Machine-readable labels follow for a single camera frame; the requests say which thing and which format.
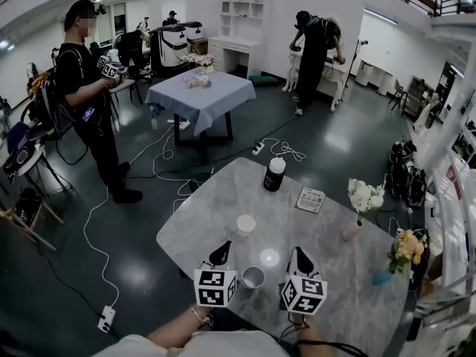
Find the green rolled mat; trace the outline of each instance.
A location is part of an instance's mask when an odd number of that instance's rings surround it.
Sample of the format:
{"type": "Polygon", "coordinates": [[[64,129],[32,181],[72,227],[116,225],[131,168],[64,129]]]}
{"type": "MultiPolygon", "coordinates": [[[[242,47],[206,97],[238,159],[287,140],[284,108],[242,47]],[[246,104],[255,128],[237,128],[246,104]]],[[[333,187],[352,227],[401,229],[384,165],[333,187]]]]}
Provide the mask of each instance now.
{"type": "Polygon", "coordinates": [[[276,86],[280,84],[277,78],[264,75],[250,75],[248,79],[253,83],[253,86],[276,86]]]}

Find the black shoe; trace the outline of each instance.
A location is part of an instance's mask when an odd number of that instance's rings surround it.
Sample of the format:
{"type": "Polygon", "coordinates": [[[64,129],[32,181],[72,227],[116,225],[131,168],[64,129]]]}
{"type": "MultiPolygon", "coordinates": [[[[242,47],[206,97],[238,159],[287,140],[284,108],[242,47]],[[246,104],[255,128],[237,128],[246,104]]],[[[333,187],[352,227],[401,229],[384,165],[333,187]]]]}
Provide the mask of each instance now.
{"type": "Polygon", "coordinates": [[[118,165],[118,173],[120,177],[124,177],[129,170],[131,169],[131,164],[129,164],[127,161],[125,163],[121,163],[118,165]]]}
{"type": "Polygon", "coordinates": [[[138,190],[124,189],[112,195],[116,204],[134,204],[142,200],[142,192],[138,190]]]}

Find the cup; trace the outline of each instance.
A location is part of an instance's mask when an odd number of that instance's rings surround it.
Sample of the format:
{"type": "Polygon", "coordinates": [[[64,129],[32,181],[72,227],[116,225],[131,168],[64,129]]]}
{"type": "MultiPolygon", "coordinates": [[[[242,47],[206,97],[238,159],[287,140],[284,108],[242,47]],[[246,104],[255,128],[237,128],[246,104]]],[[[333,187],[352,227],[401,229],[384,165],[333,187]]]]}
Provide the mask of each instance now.
{"type": "Polygon", "coordinates": [[[249,237],[256,227],[256,221],[252,216],[243,214],[237,218],[238,234],[242,237],[249,237]]]}
{"type": "Polygon", "coordinates": [[[247,289],[257,289],[265,282],[265,273],[261,268],[250,266],[241,274],[241,281],[247,289]]]}

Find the black pants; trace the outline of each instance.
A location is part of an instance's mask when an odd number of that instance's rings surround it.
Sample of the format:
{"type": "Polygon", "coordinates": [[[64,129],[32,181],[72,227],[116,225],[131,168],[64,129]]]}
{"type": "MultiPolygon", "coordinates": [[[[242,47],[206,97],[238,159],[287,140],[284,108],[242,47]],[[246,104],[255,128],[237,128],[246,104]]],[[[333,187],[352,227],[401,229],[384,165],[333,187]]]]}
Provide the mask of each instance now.
{"type": "Polygon", "coordinates": [[[311,106],[312,98],[318,88],[324,70],[327,52],[323,52],[323,55],[305,59],[306,55],[303,54],[297,79],[297,95],[299,96],[297,107],[299,109],[311,106]]]}
{"type": "Polygon", "coordinates": [[[118,173],[119,159],[111,127],[111,114],[104,115],[99,126],[95,123],[78,122],[74,129],[91,150],[99,176],[111,194],[121,192],[124,189],[124,183],[118,173]]]}

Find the bracelet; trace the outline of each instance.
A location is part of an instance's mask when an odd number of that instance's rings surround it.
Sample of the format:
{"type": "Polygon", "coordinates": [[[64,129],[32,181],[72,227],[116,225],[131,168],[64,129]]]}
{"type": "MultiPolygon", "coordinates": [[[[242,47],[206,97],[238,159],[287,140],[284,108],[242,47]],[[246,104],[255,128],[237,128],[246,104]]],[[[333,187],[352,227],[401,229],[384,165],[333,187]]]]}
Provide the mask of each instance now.
{"type": "Polygon", "coordinates": [[[207,325],[210,323],[211,319],[208,316],[205,319],[202,319],[199,313],[195,310],[195,308],[193,308],[192,305],[190,305],[190,309],[195,314],[195,316],[200,320],[200,323],[202,323],[202,325],[207,325]]]}

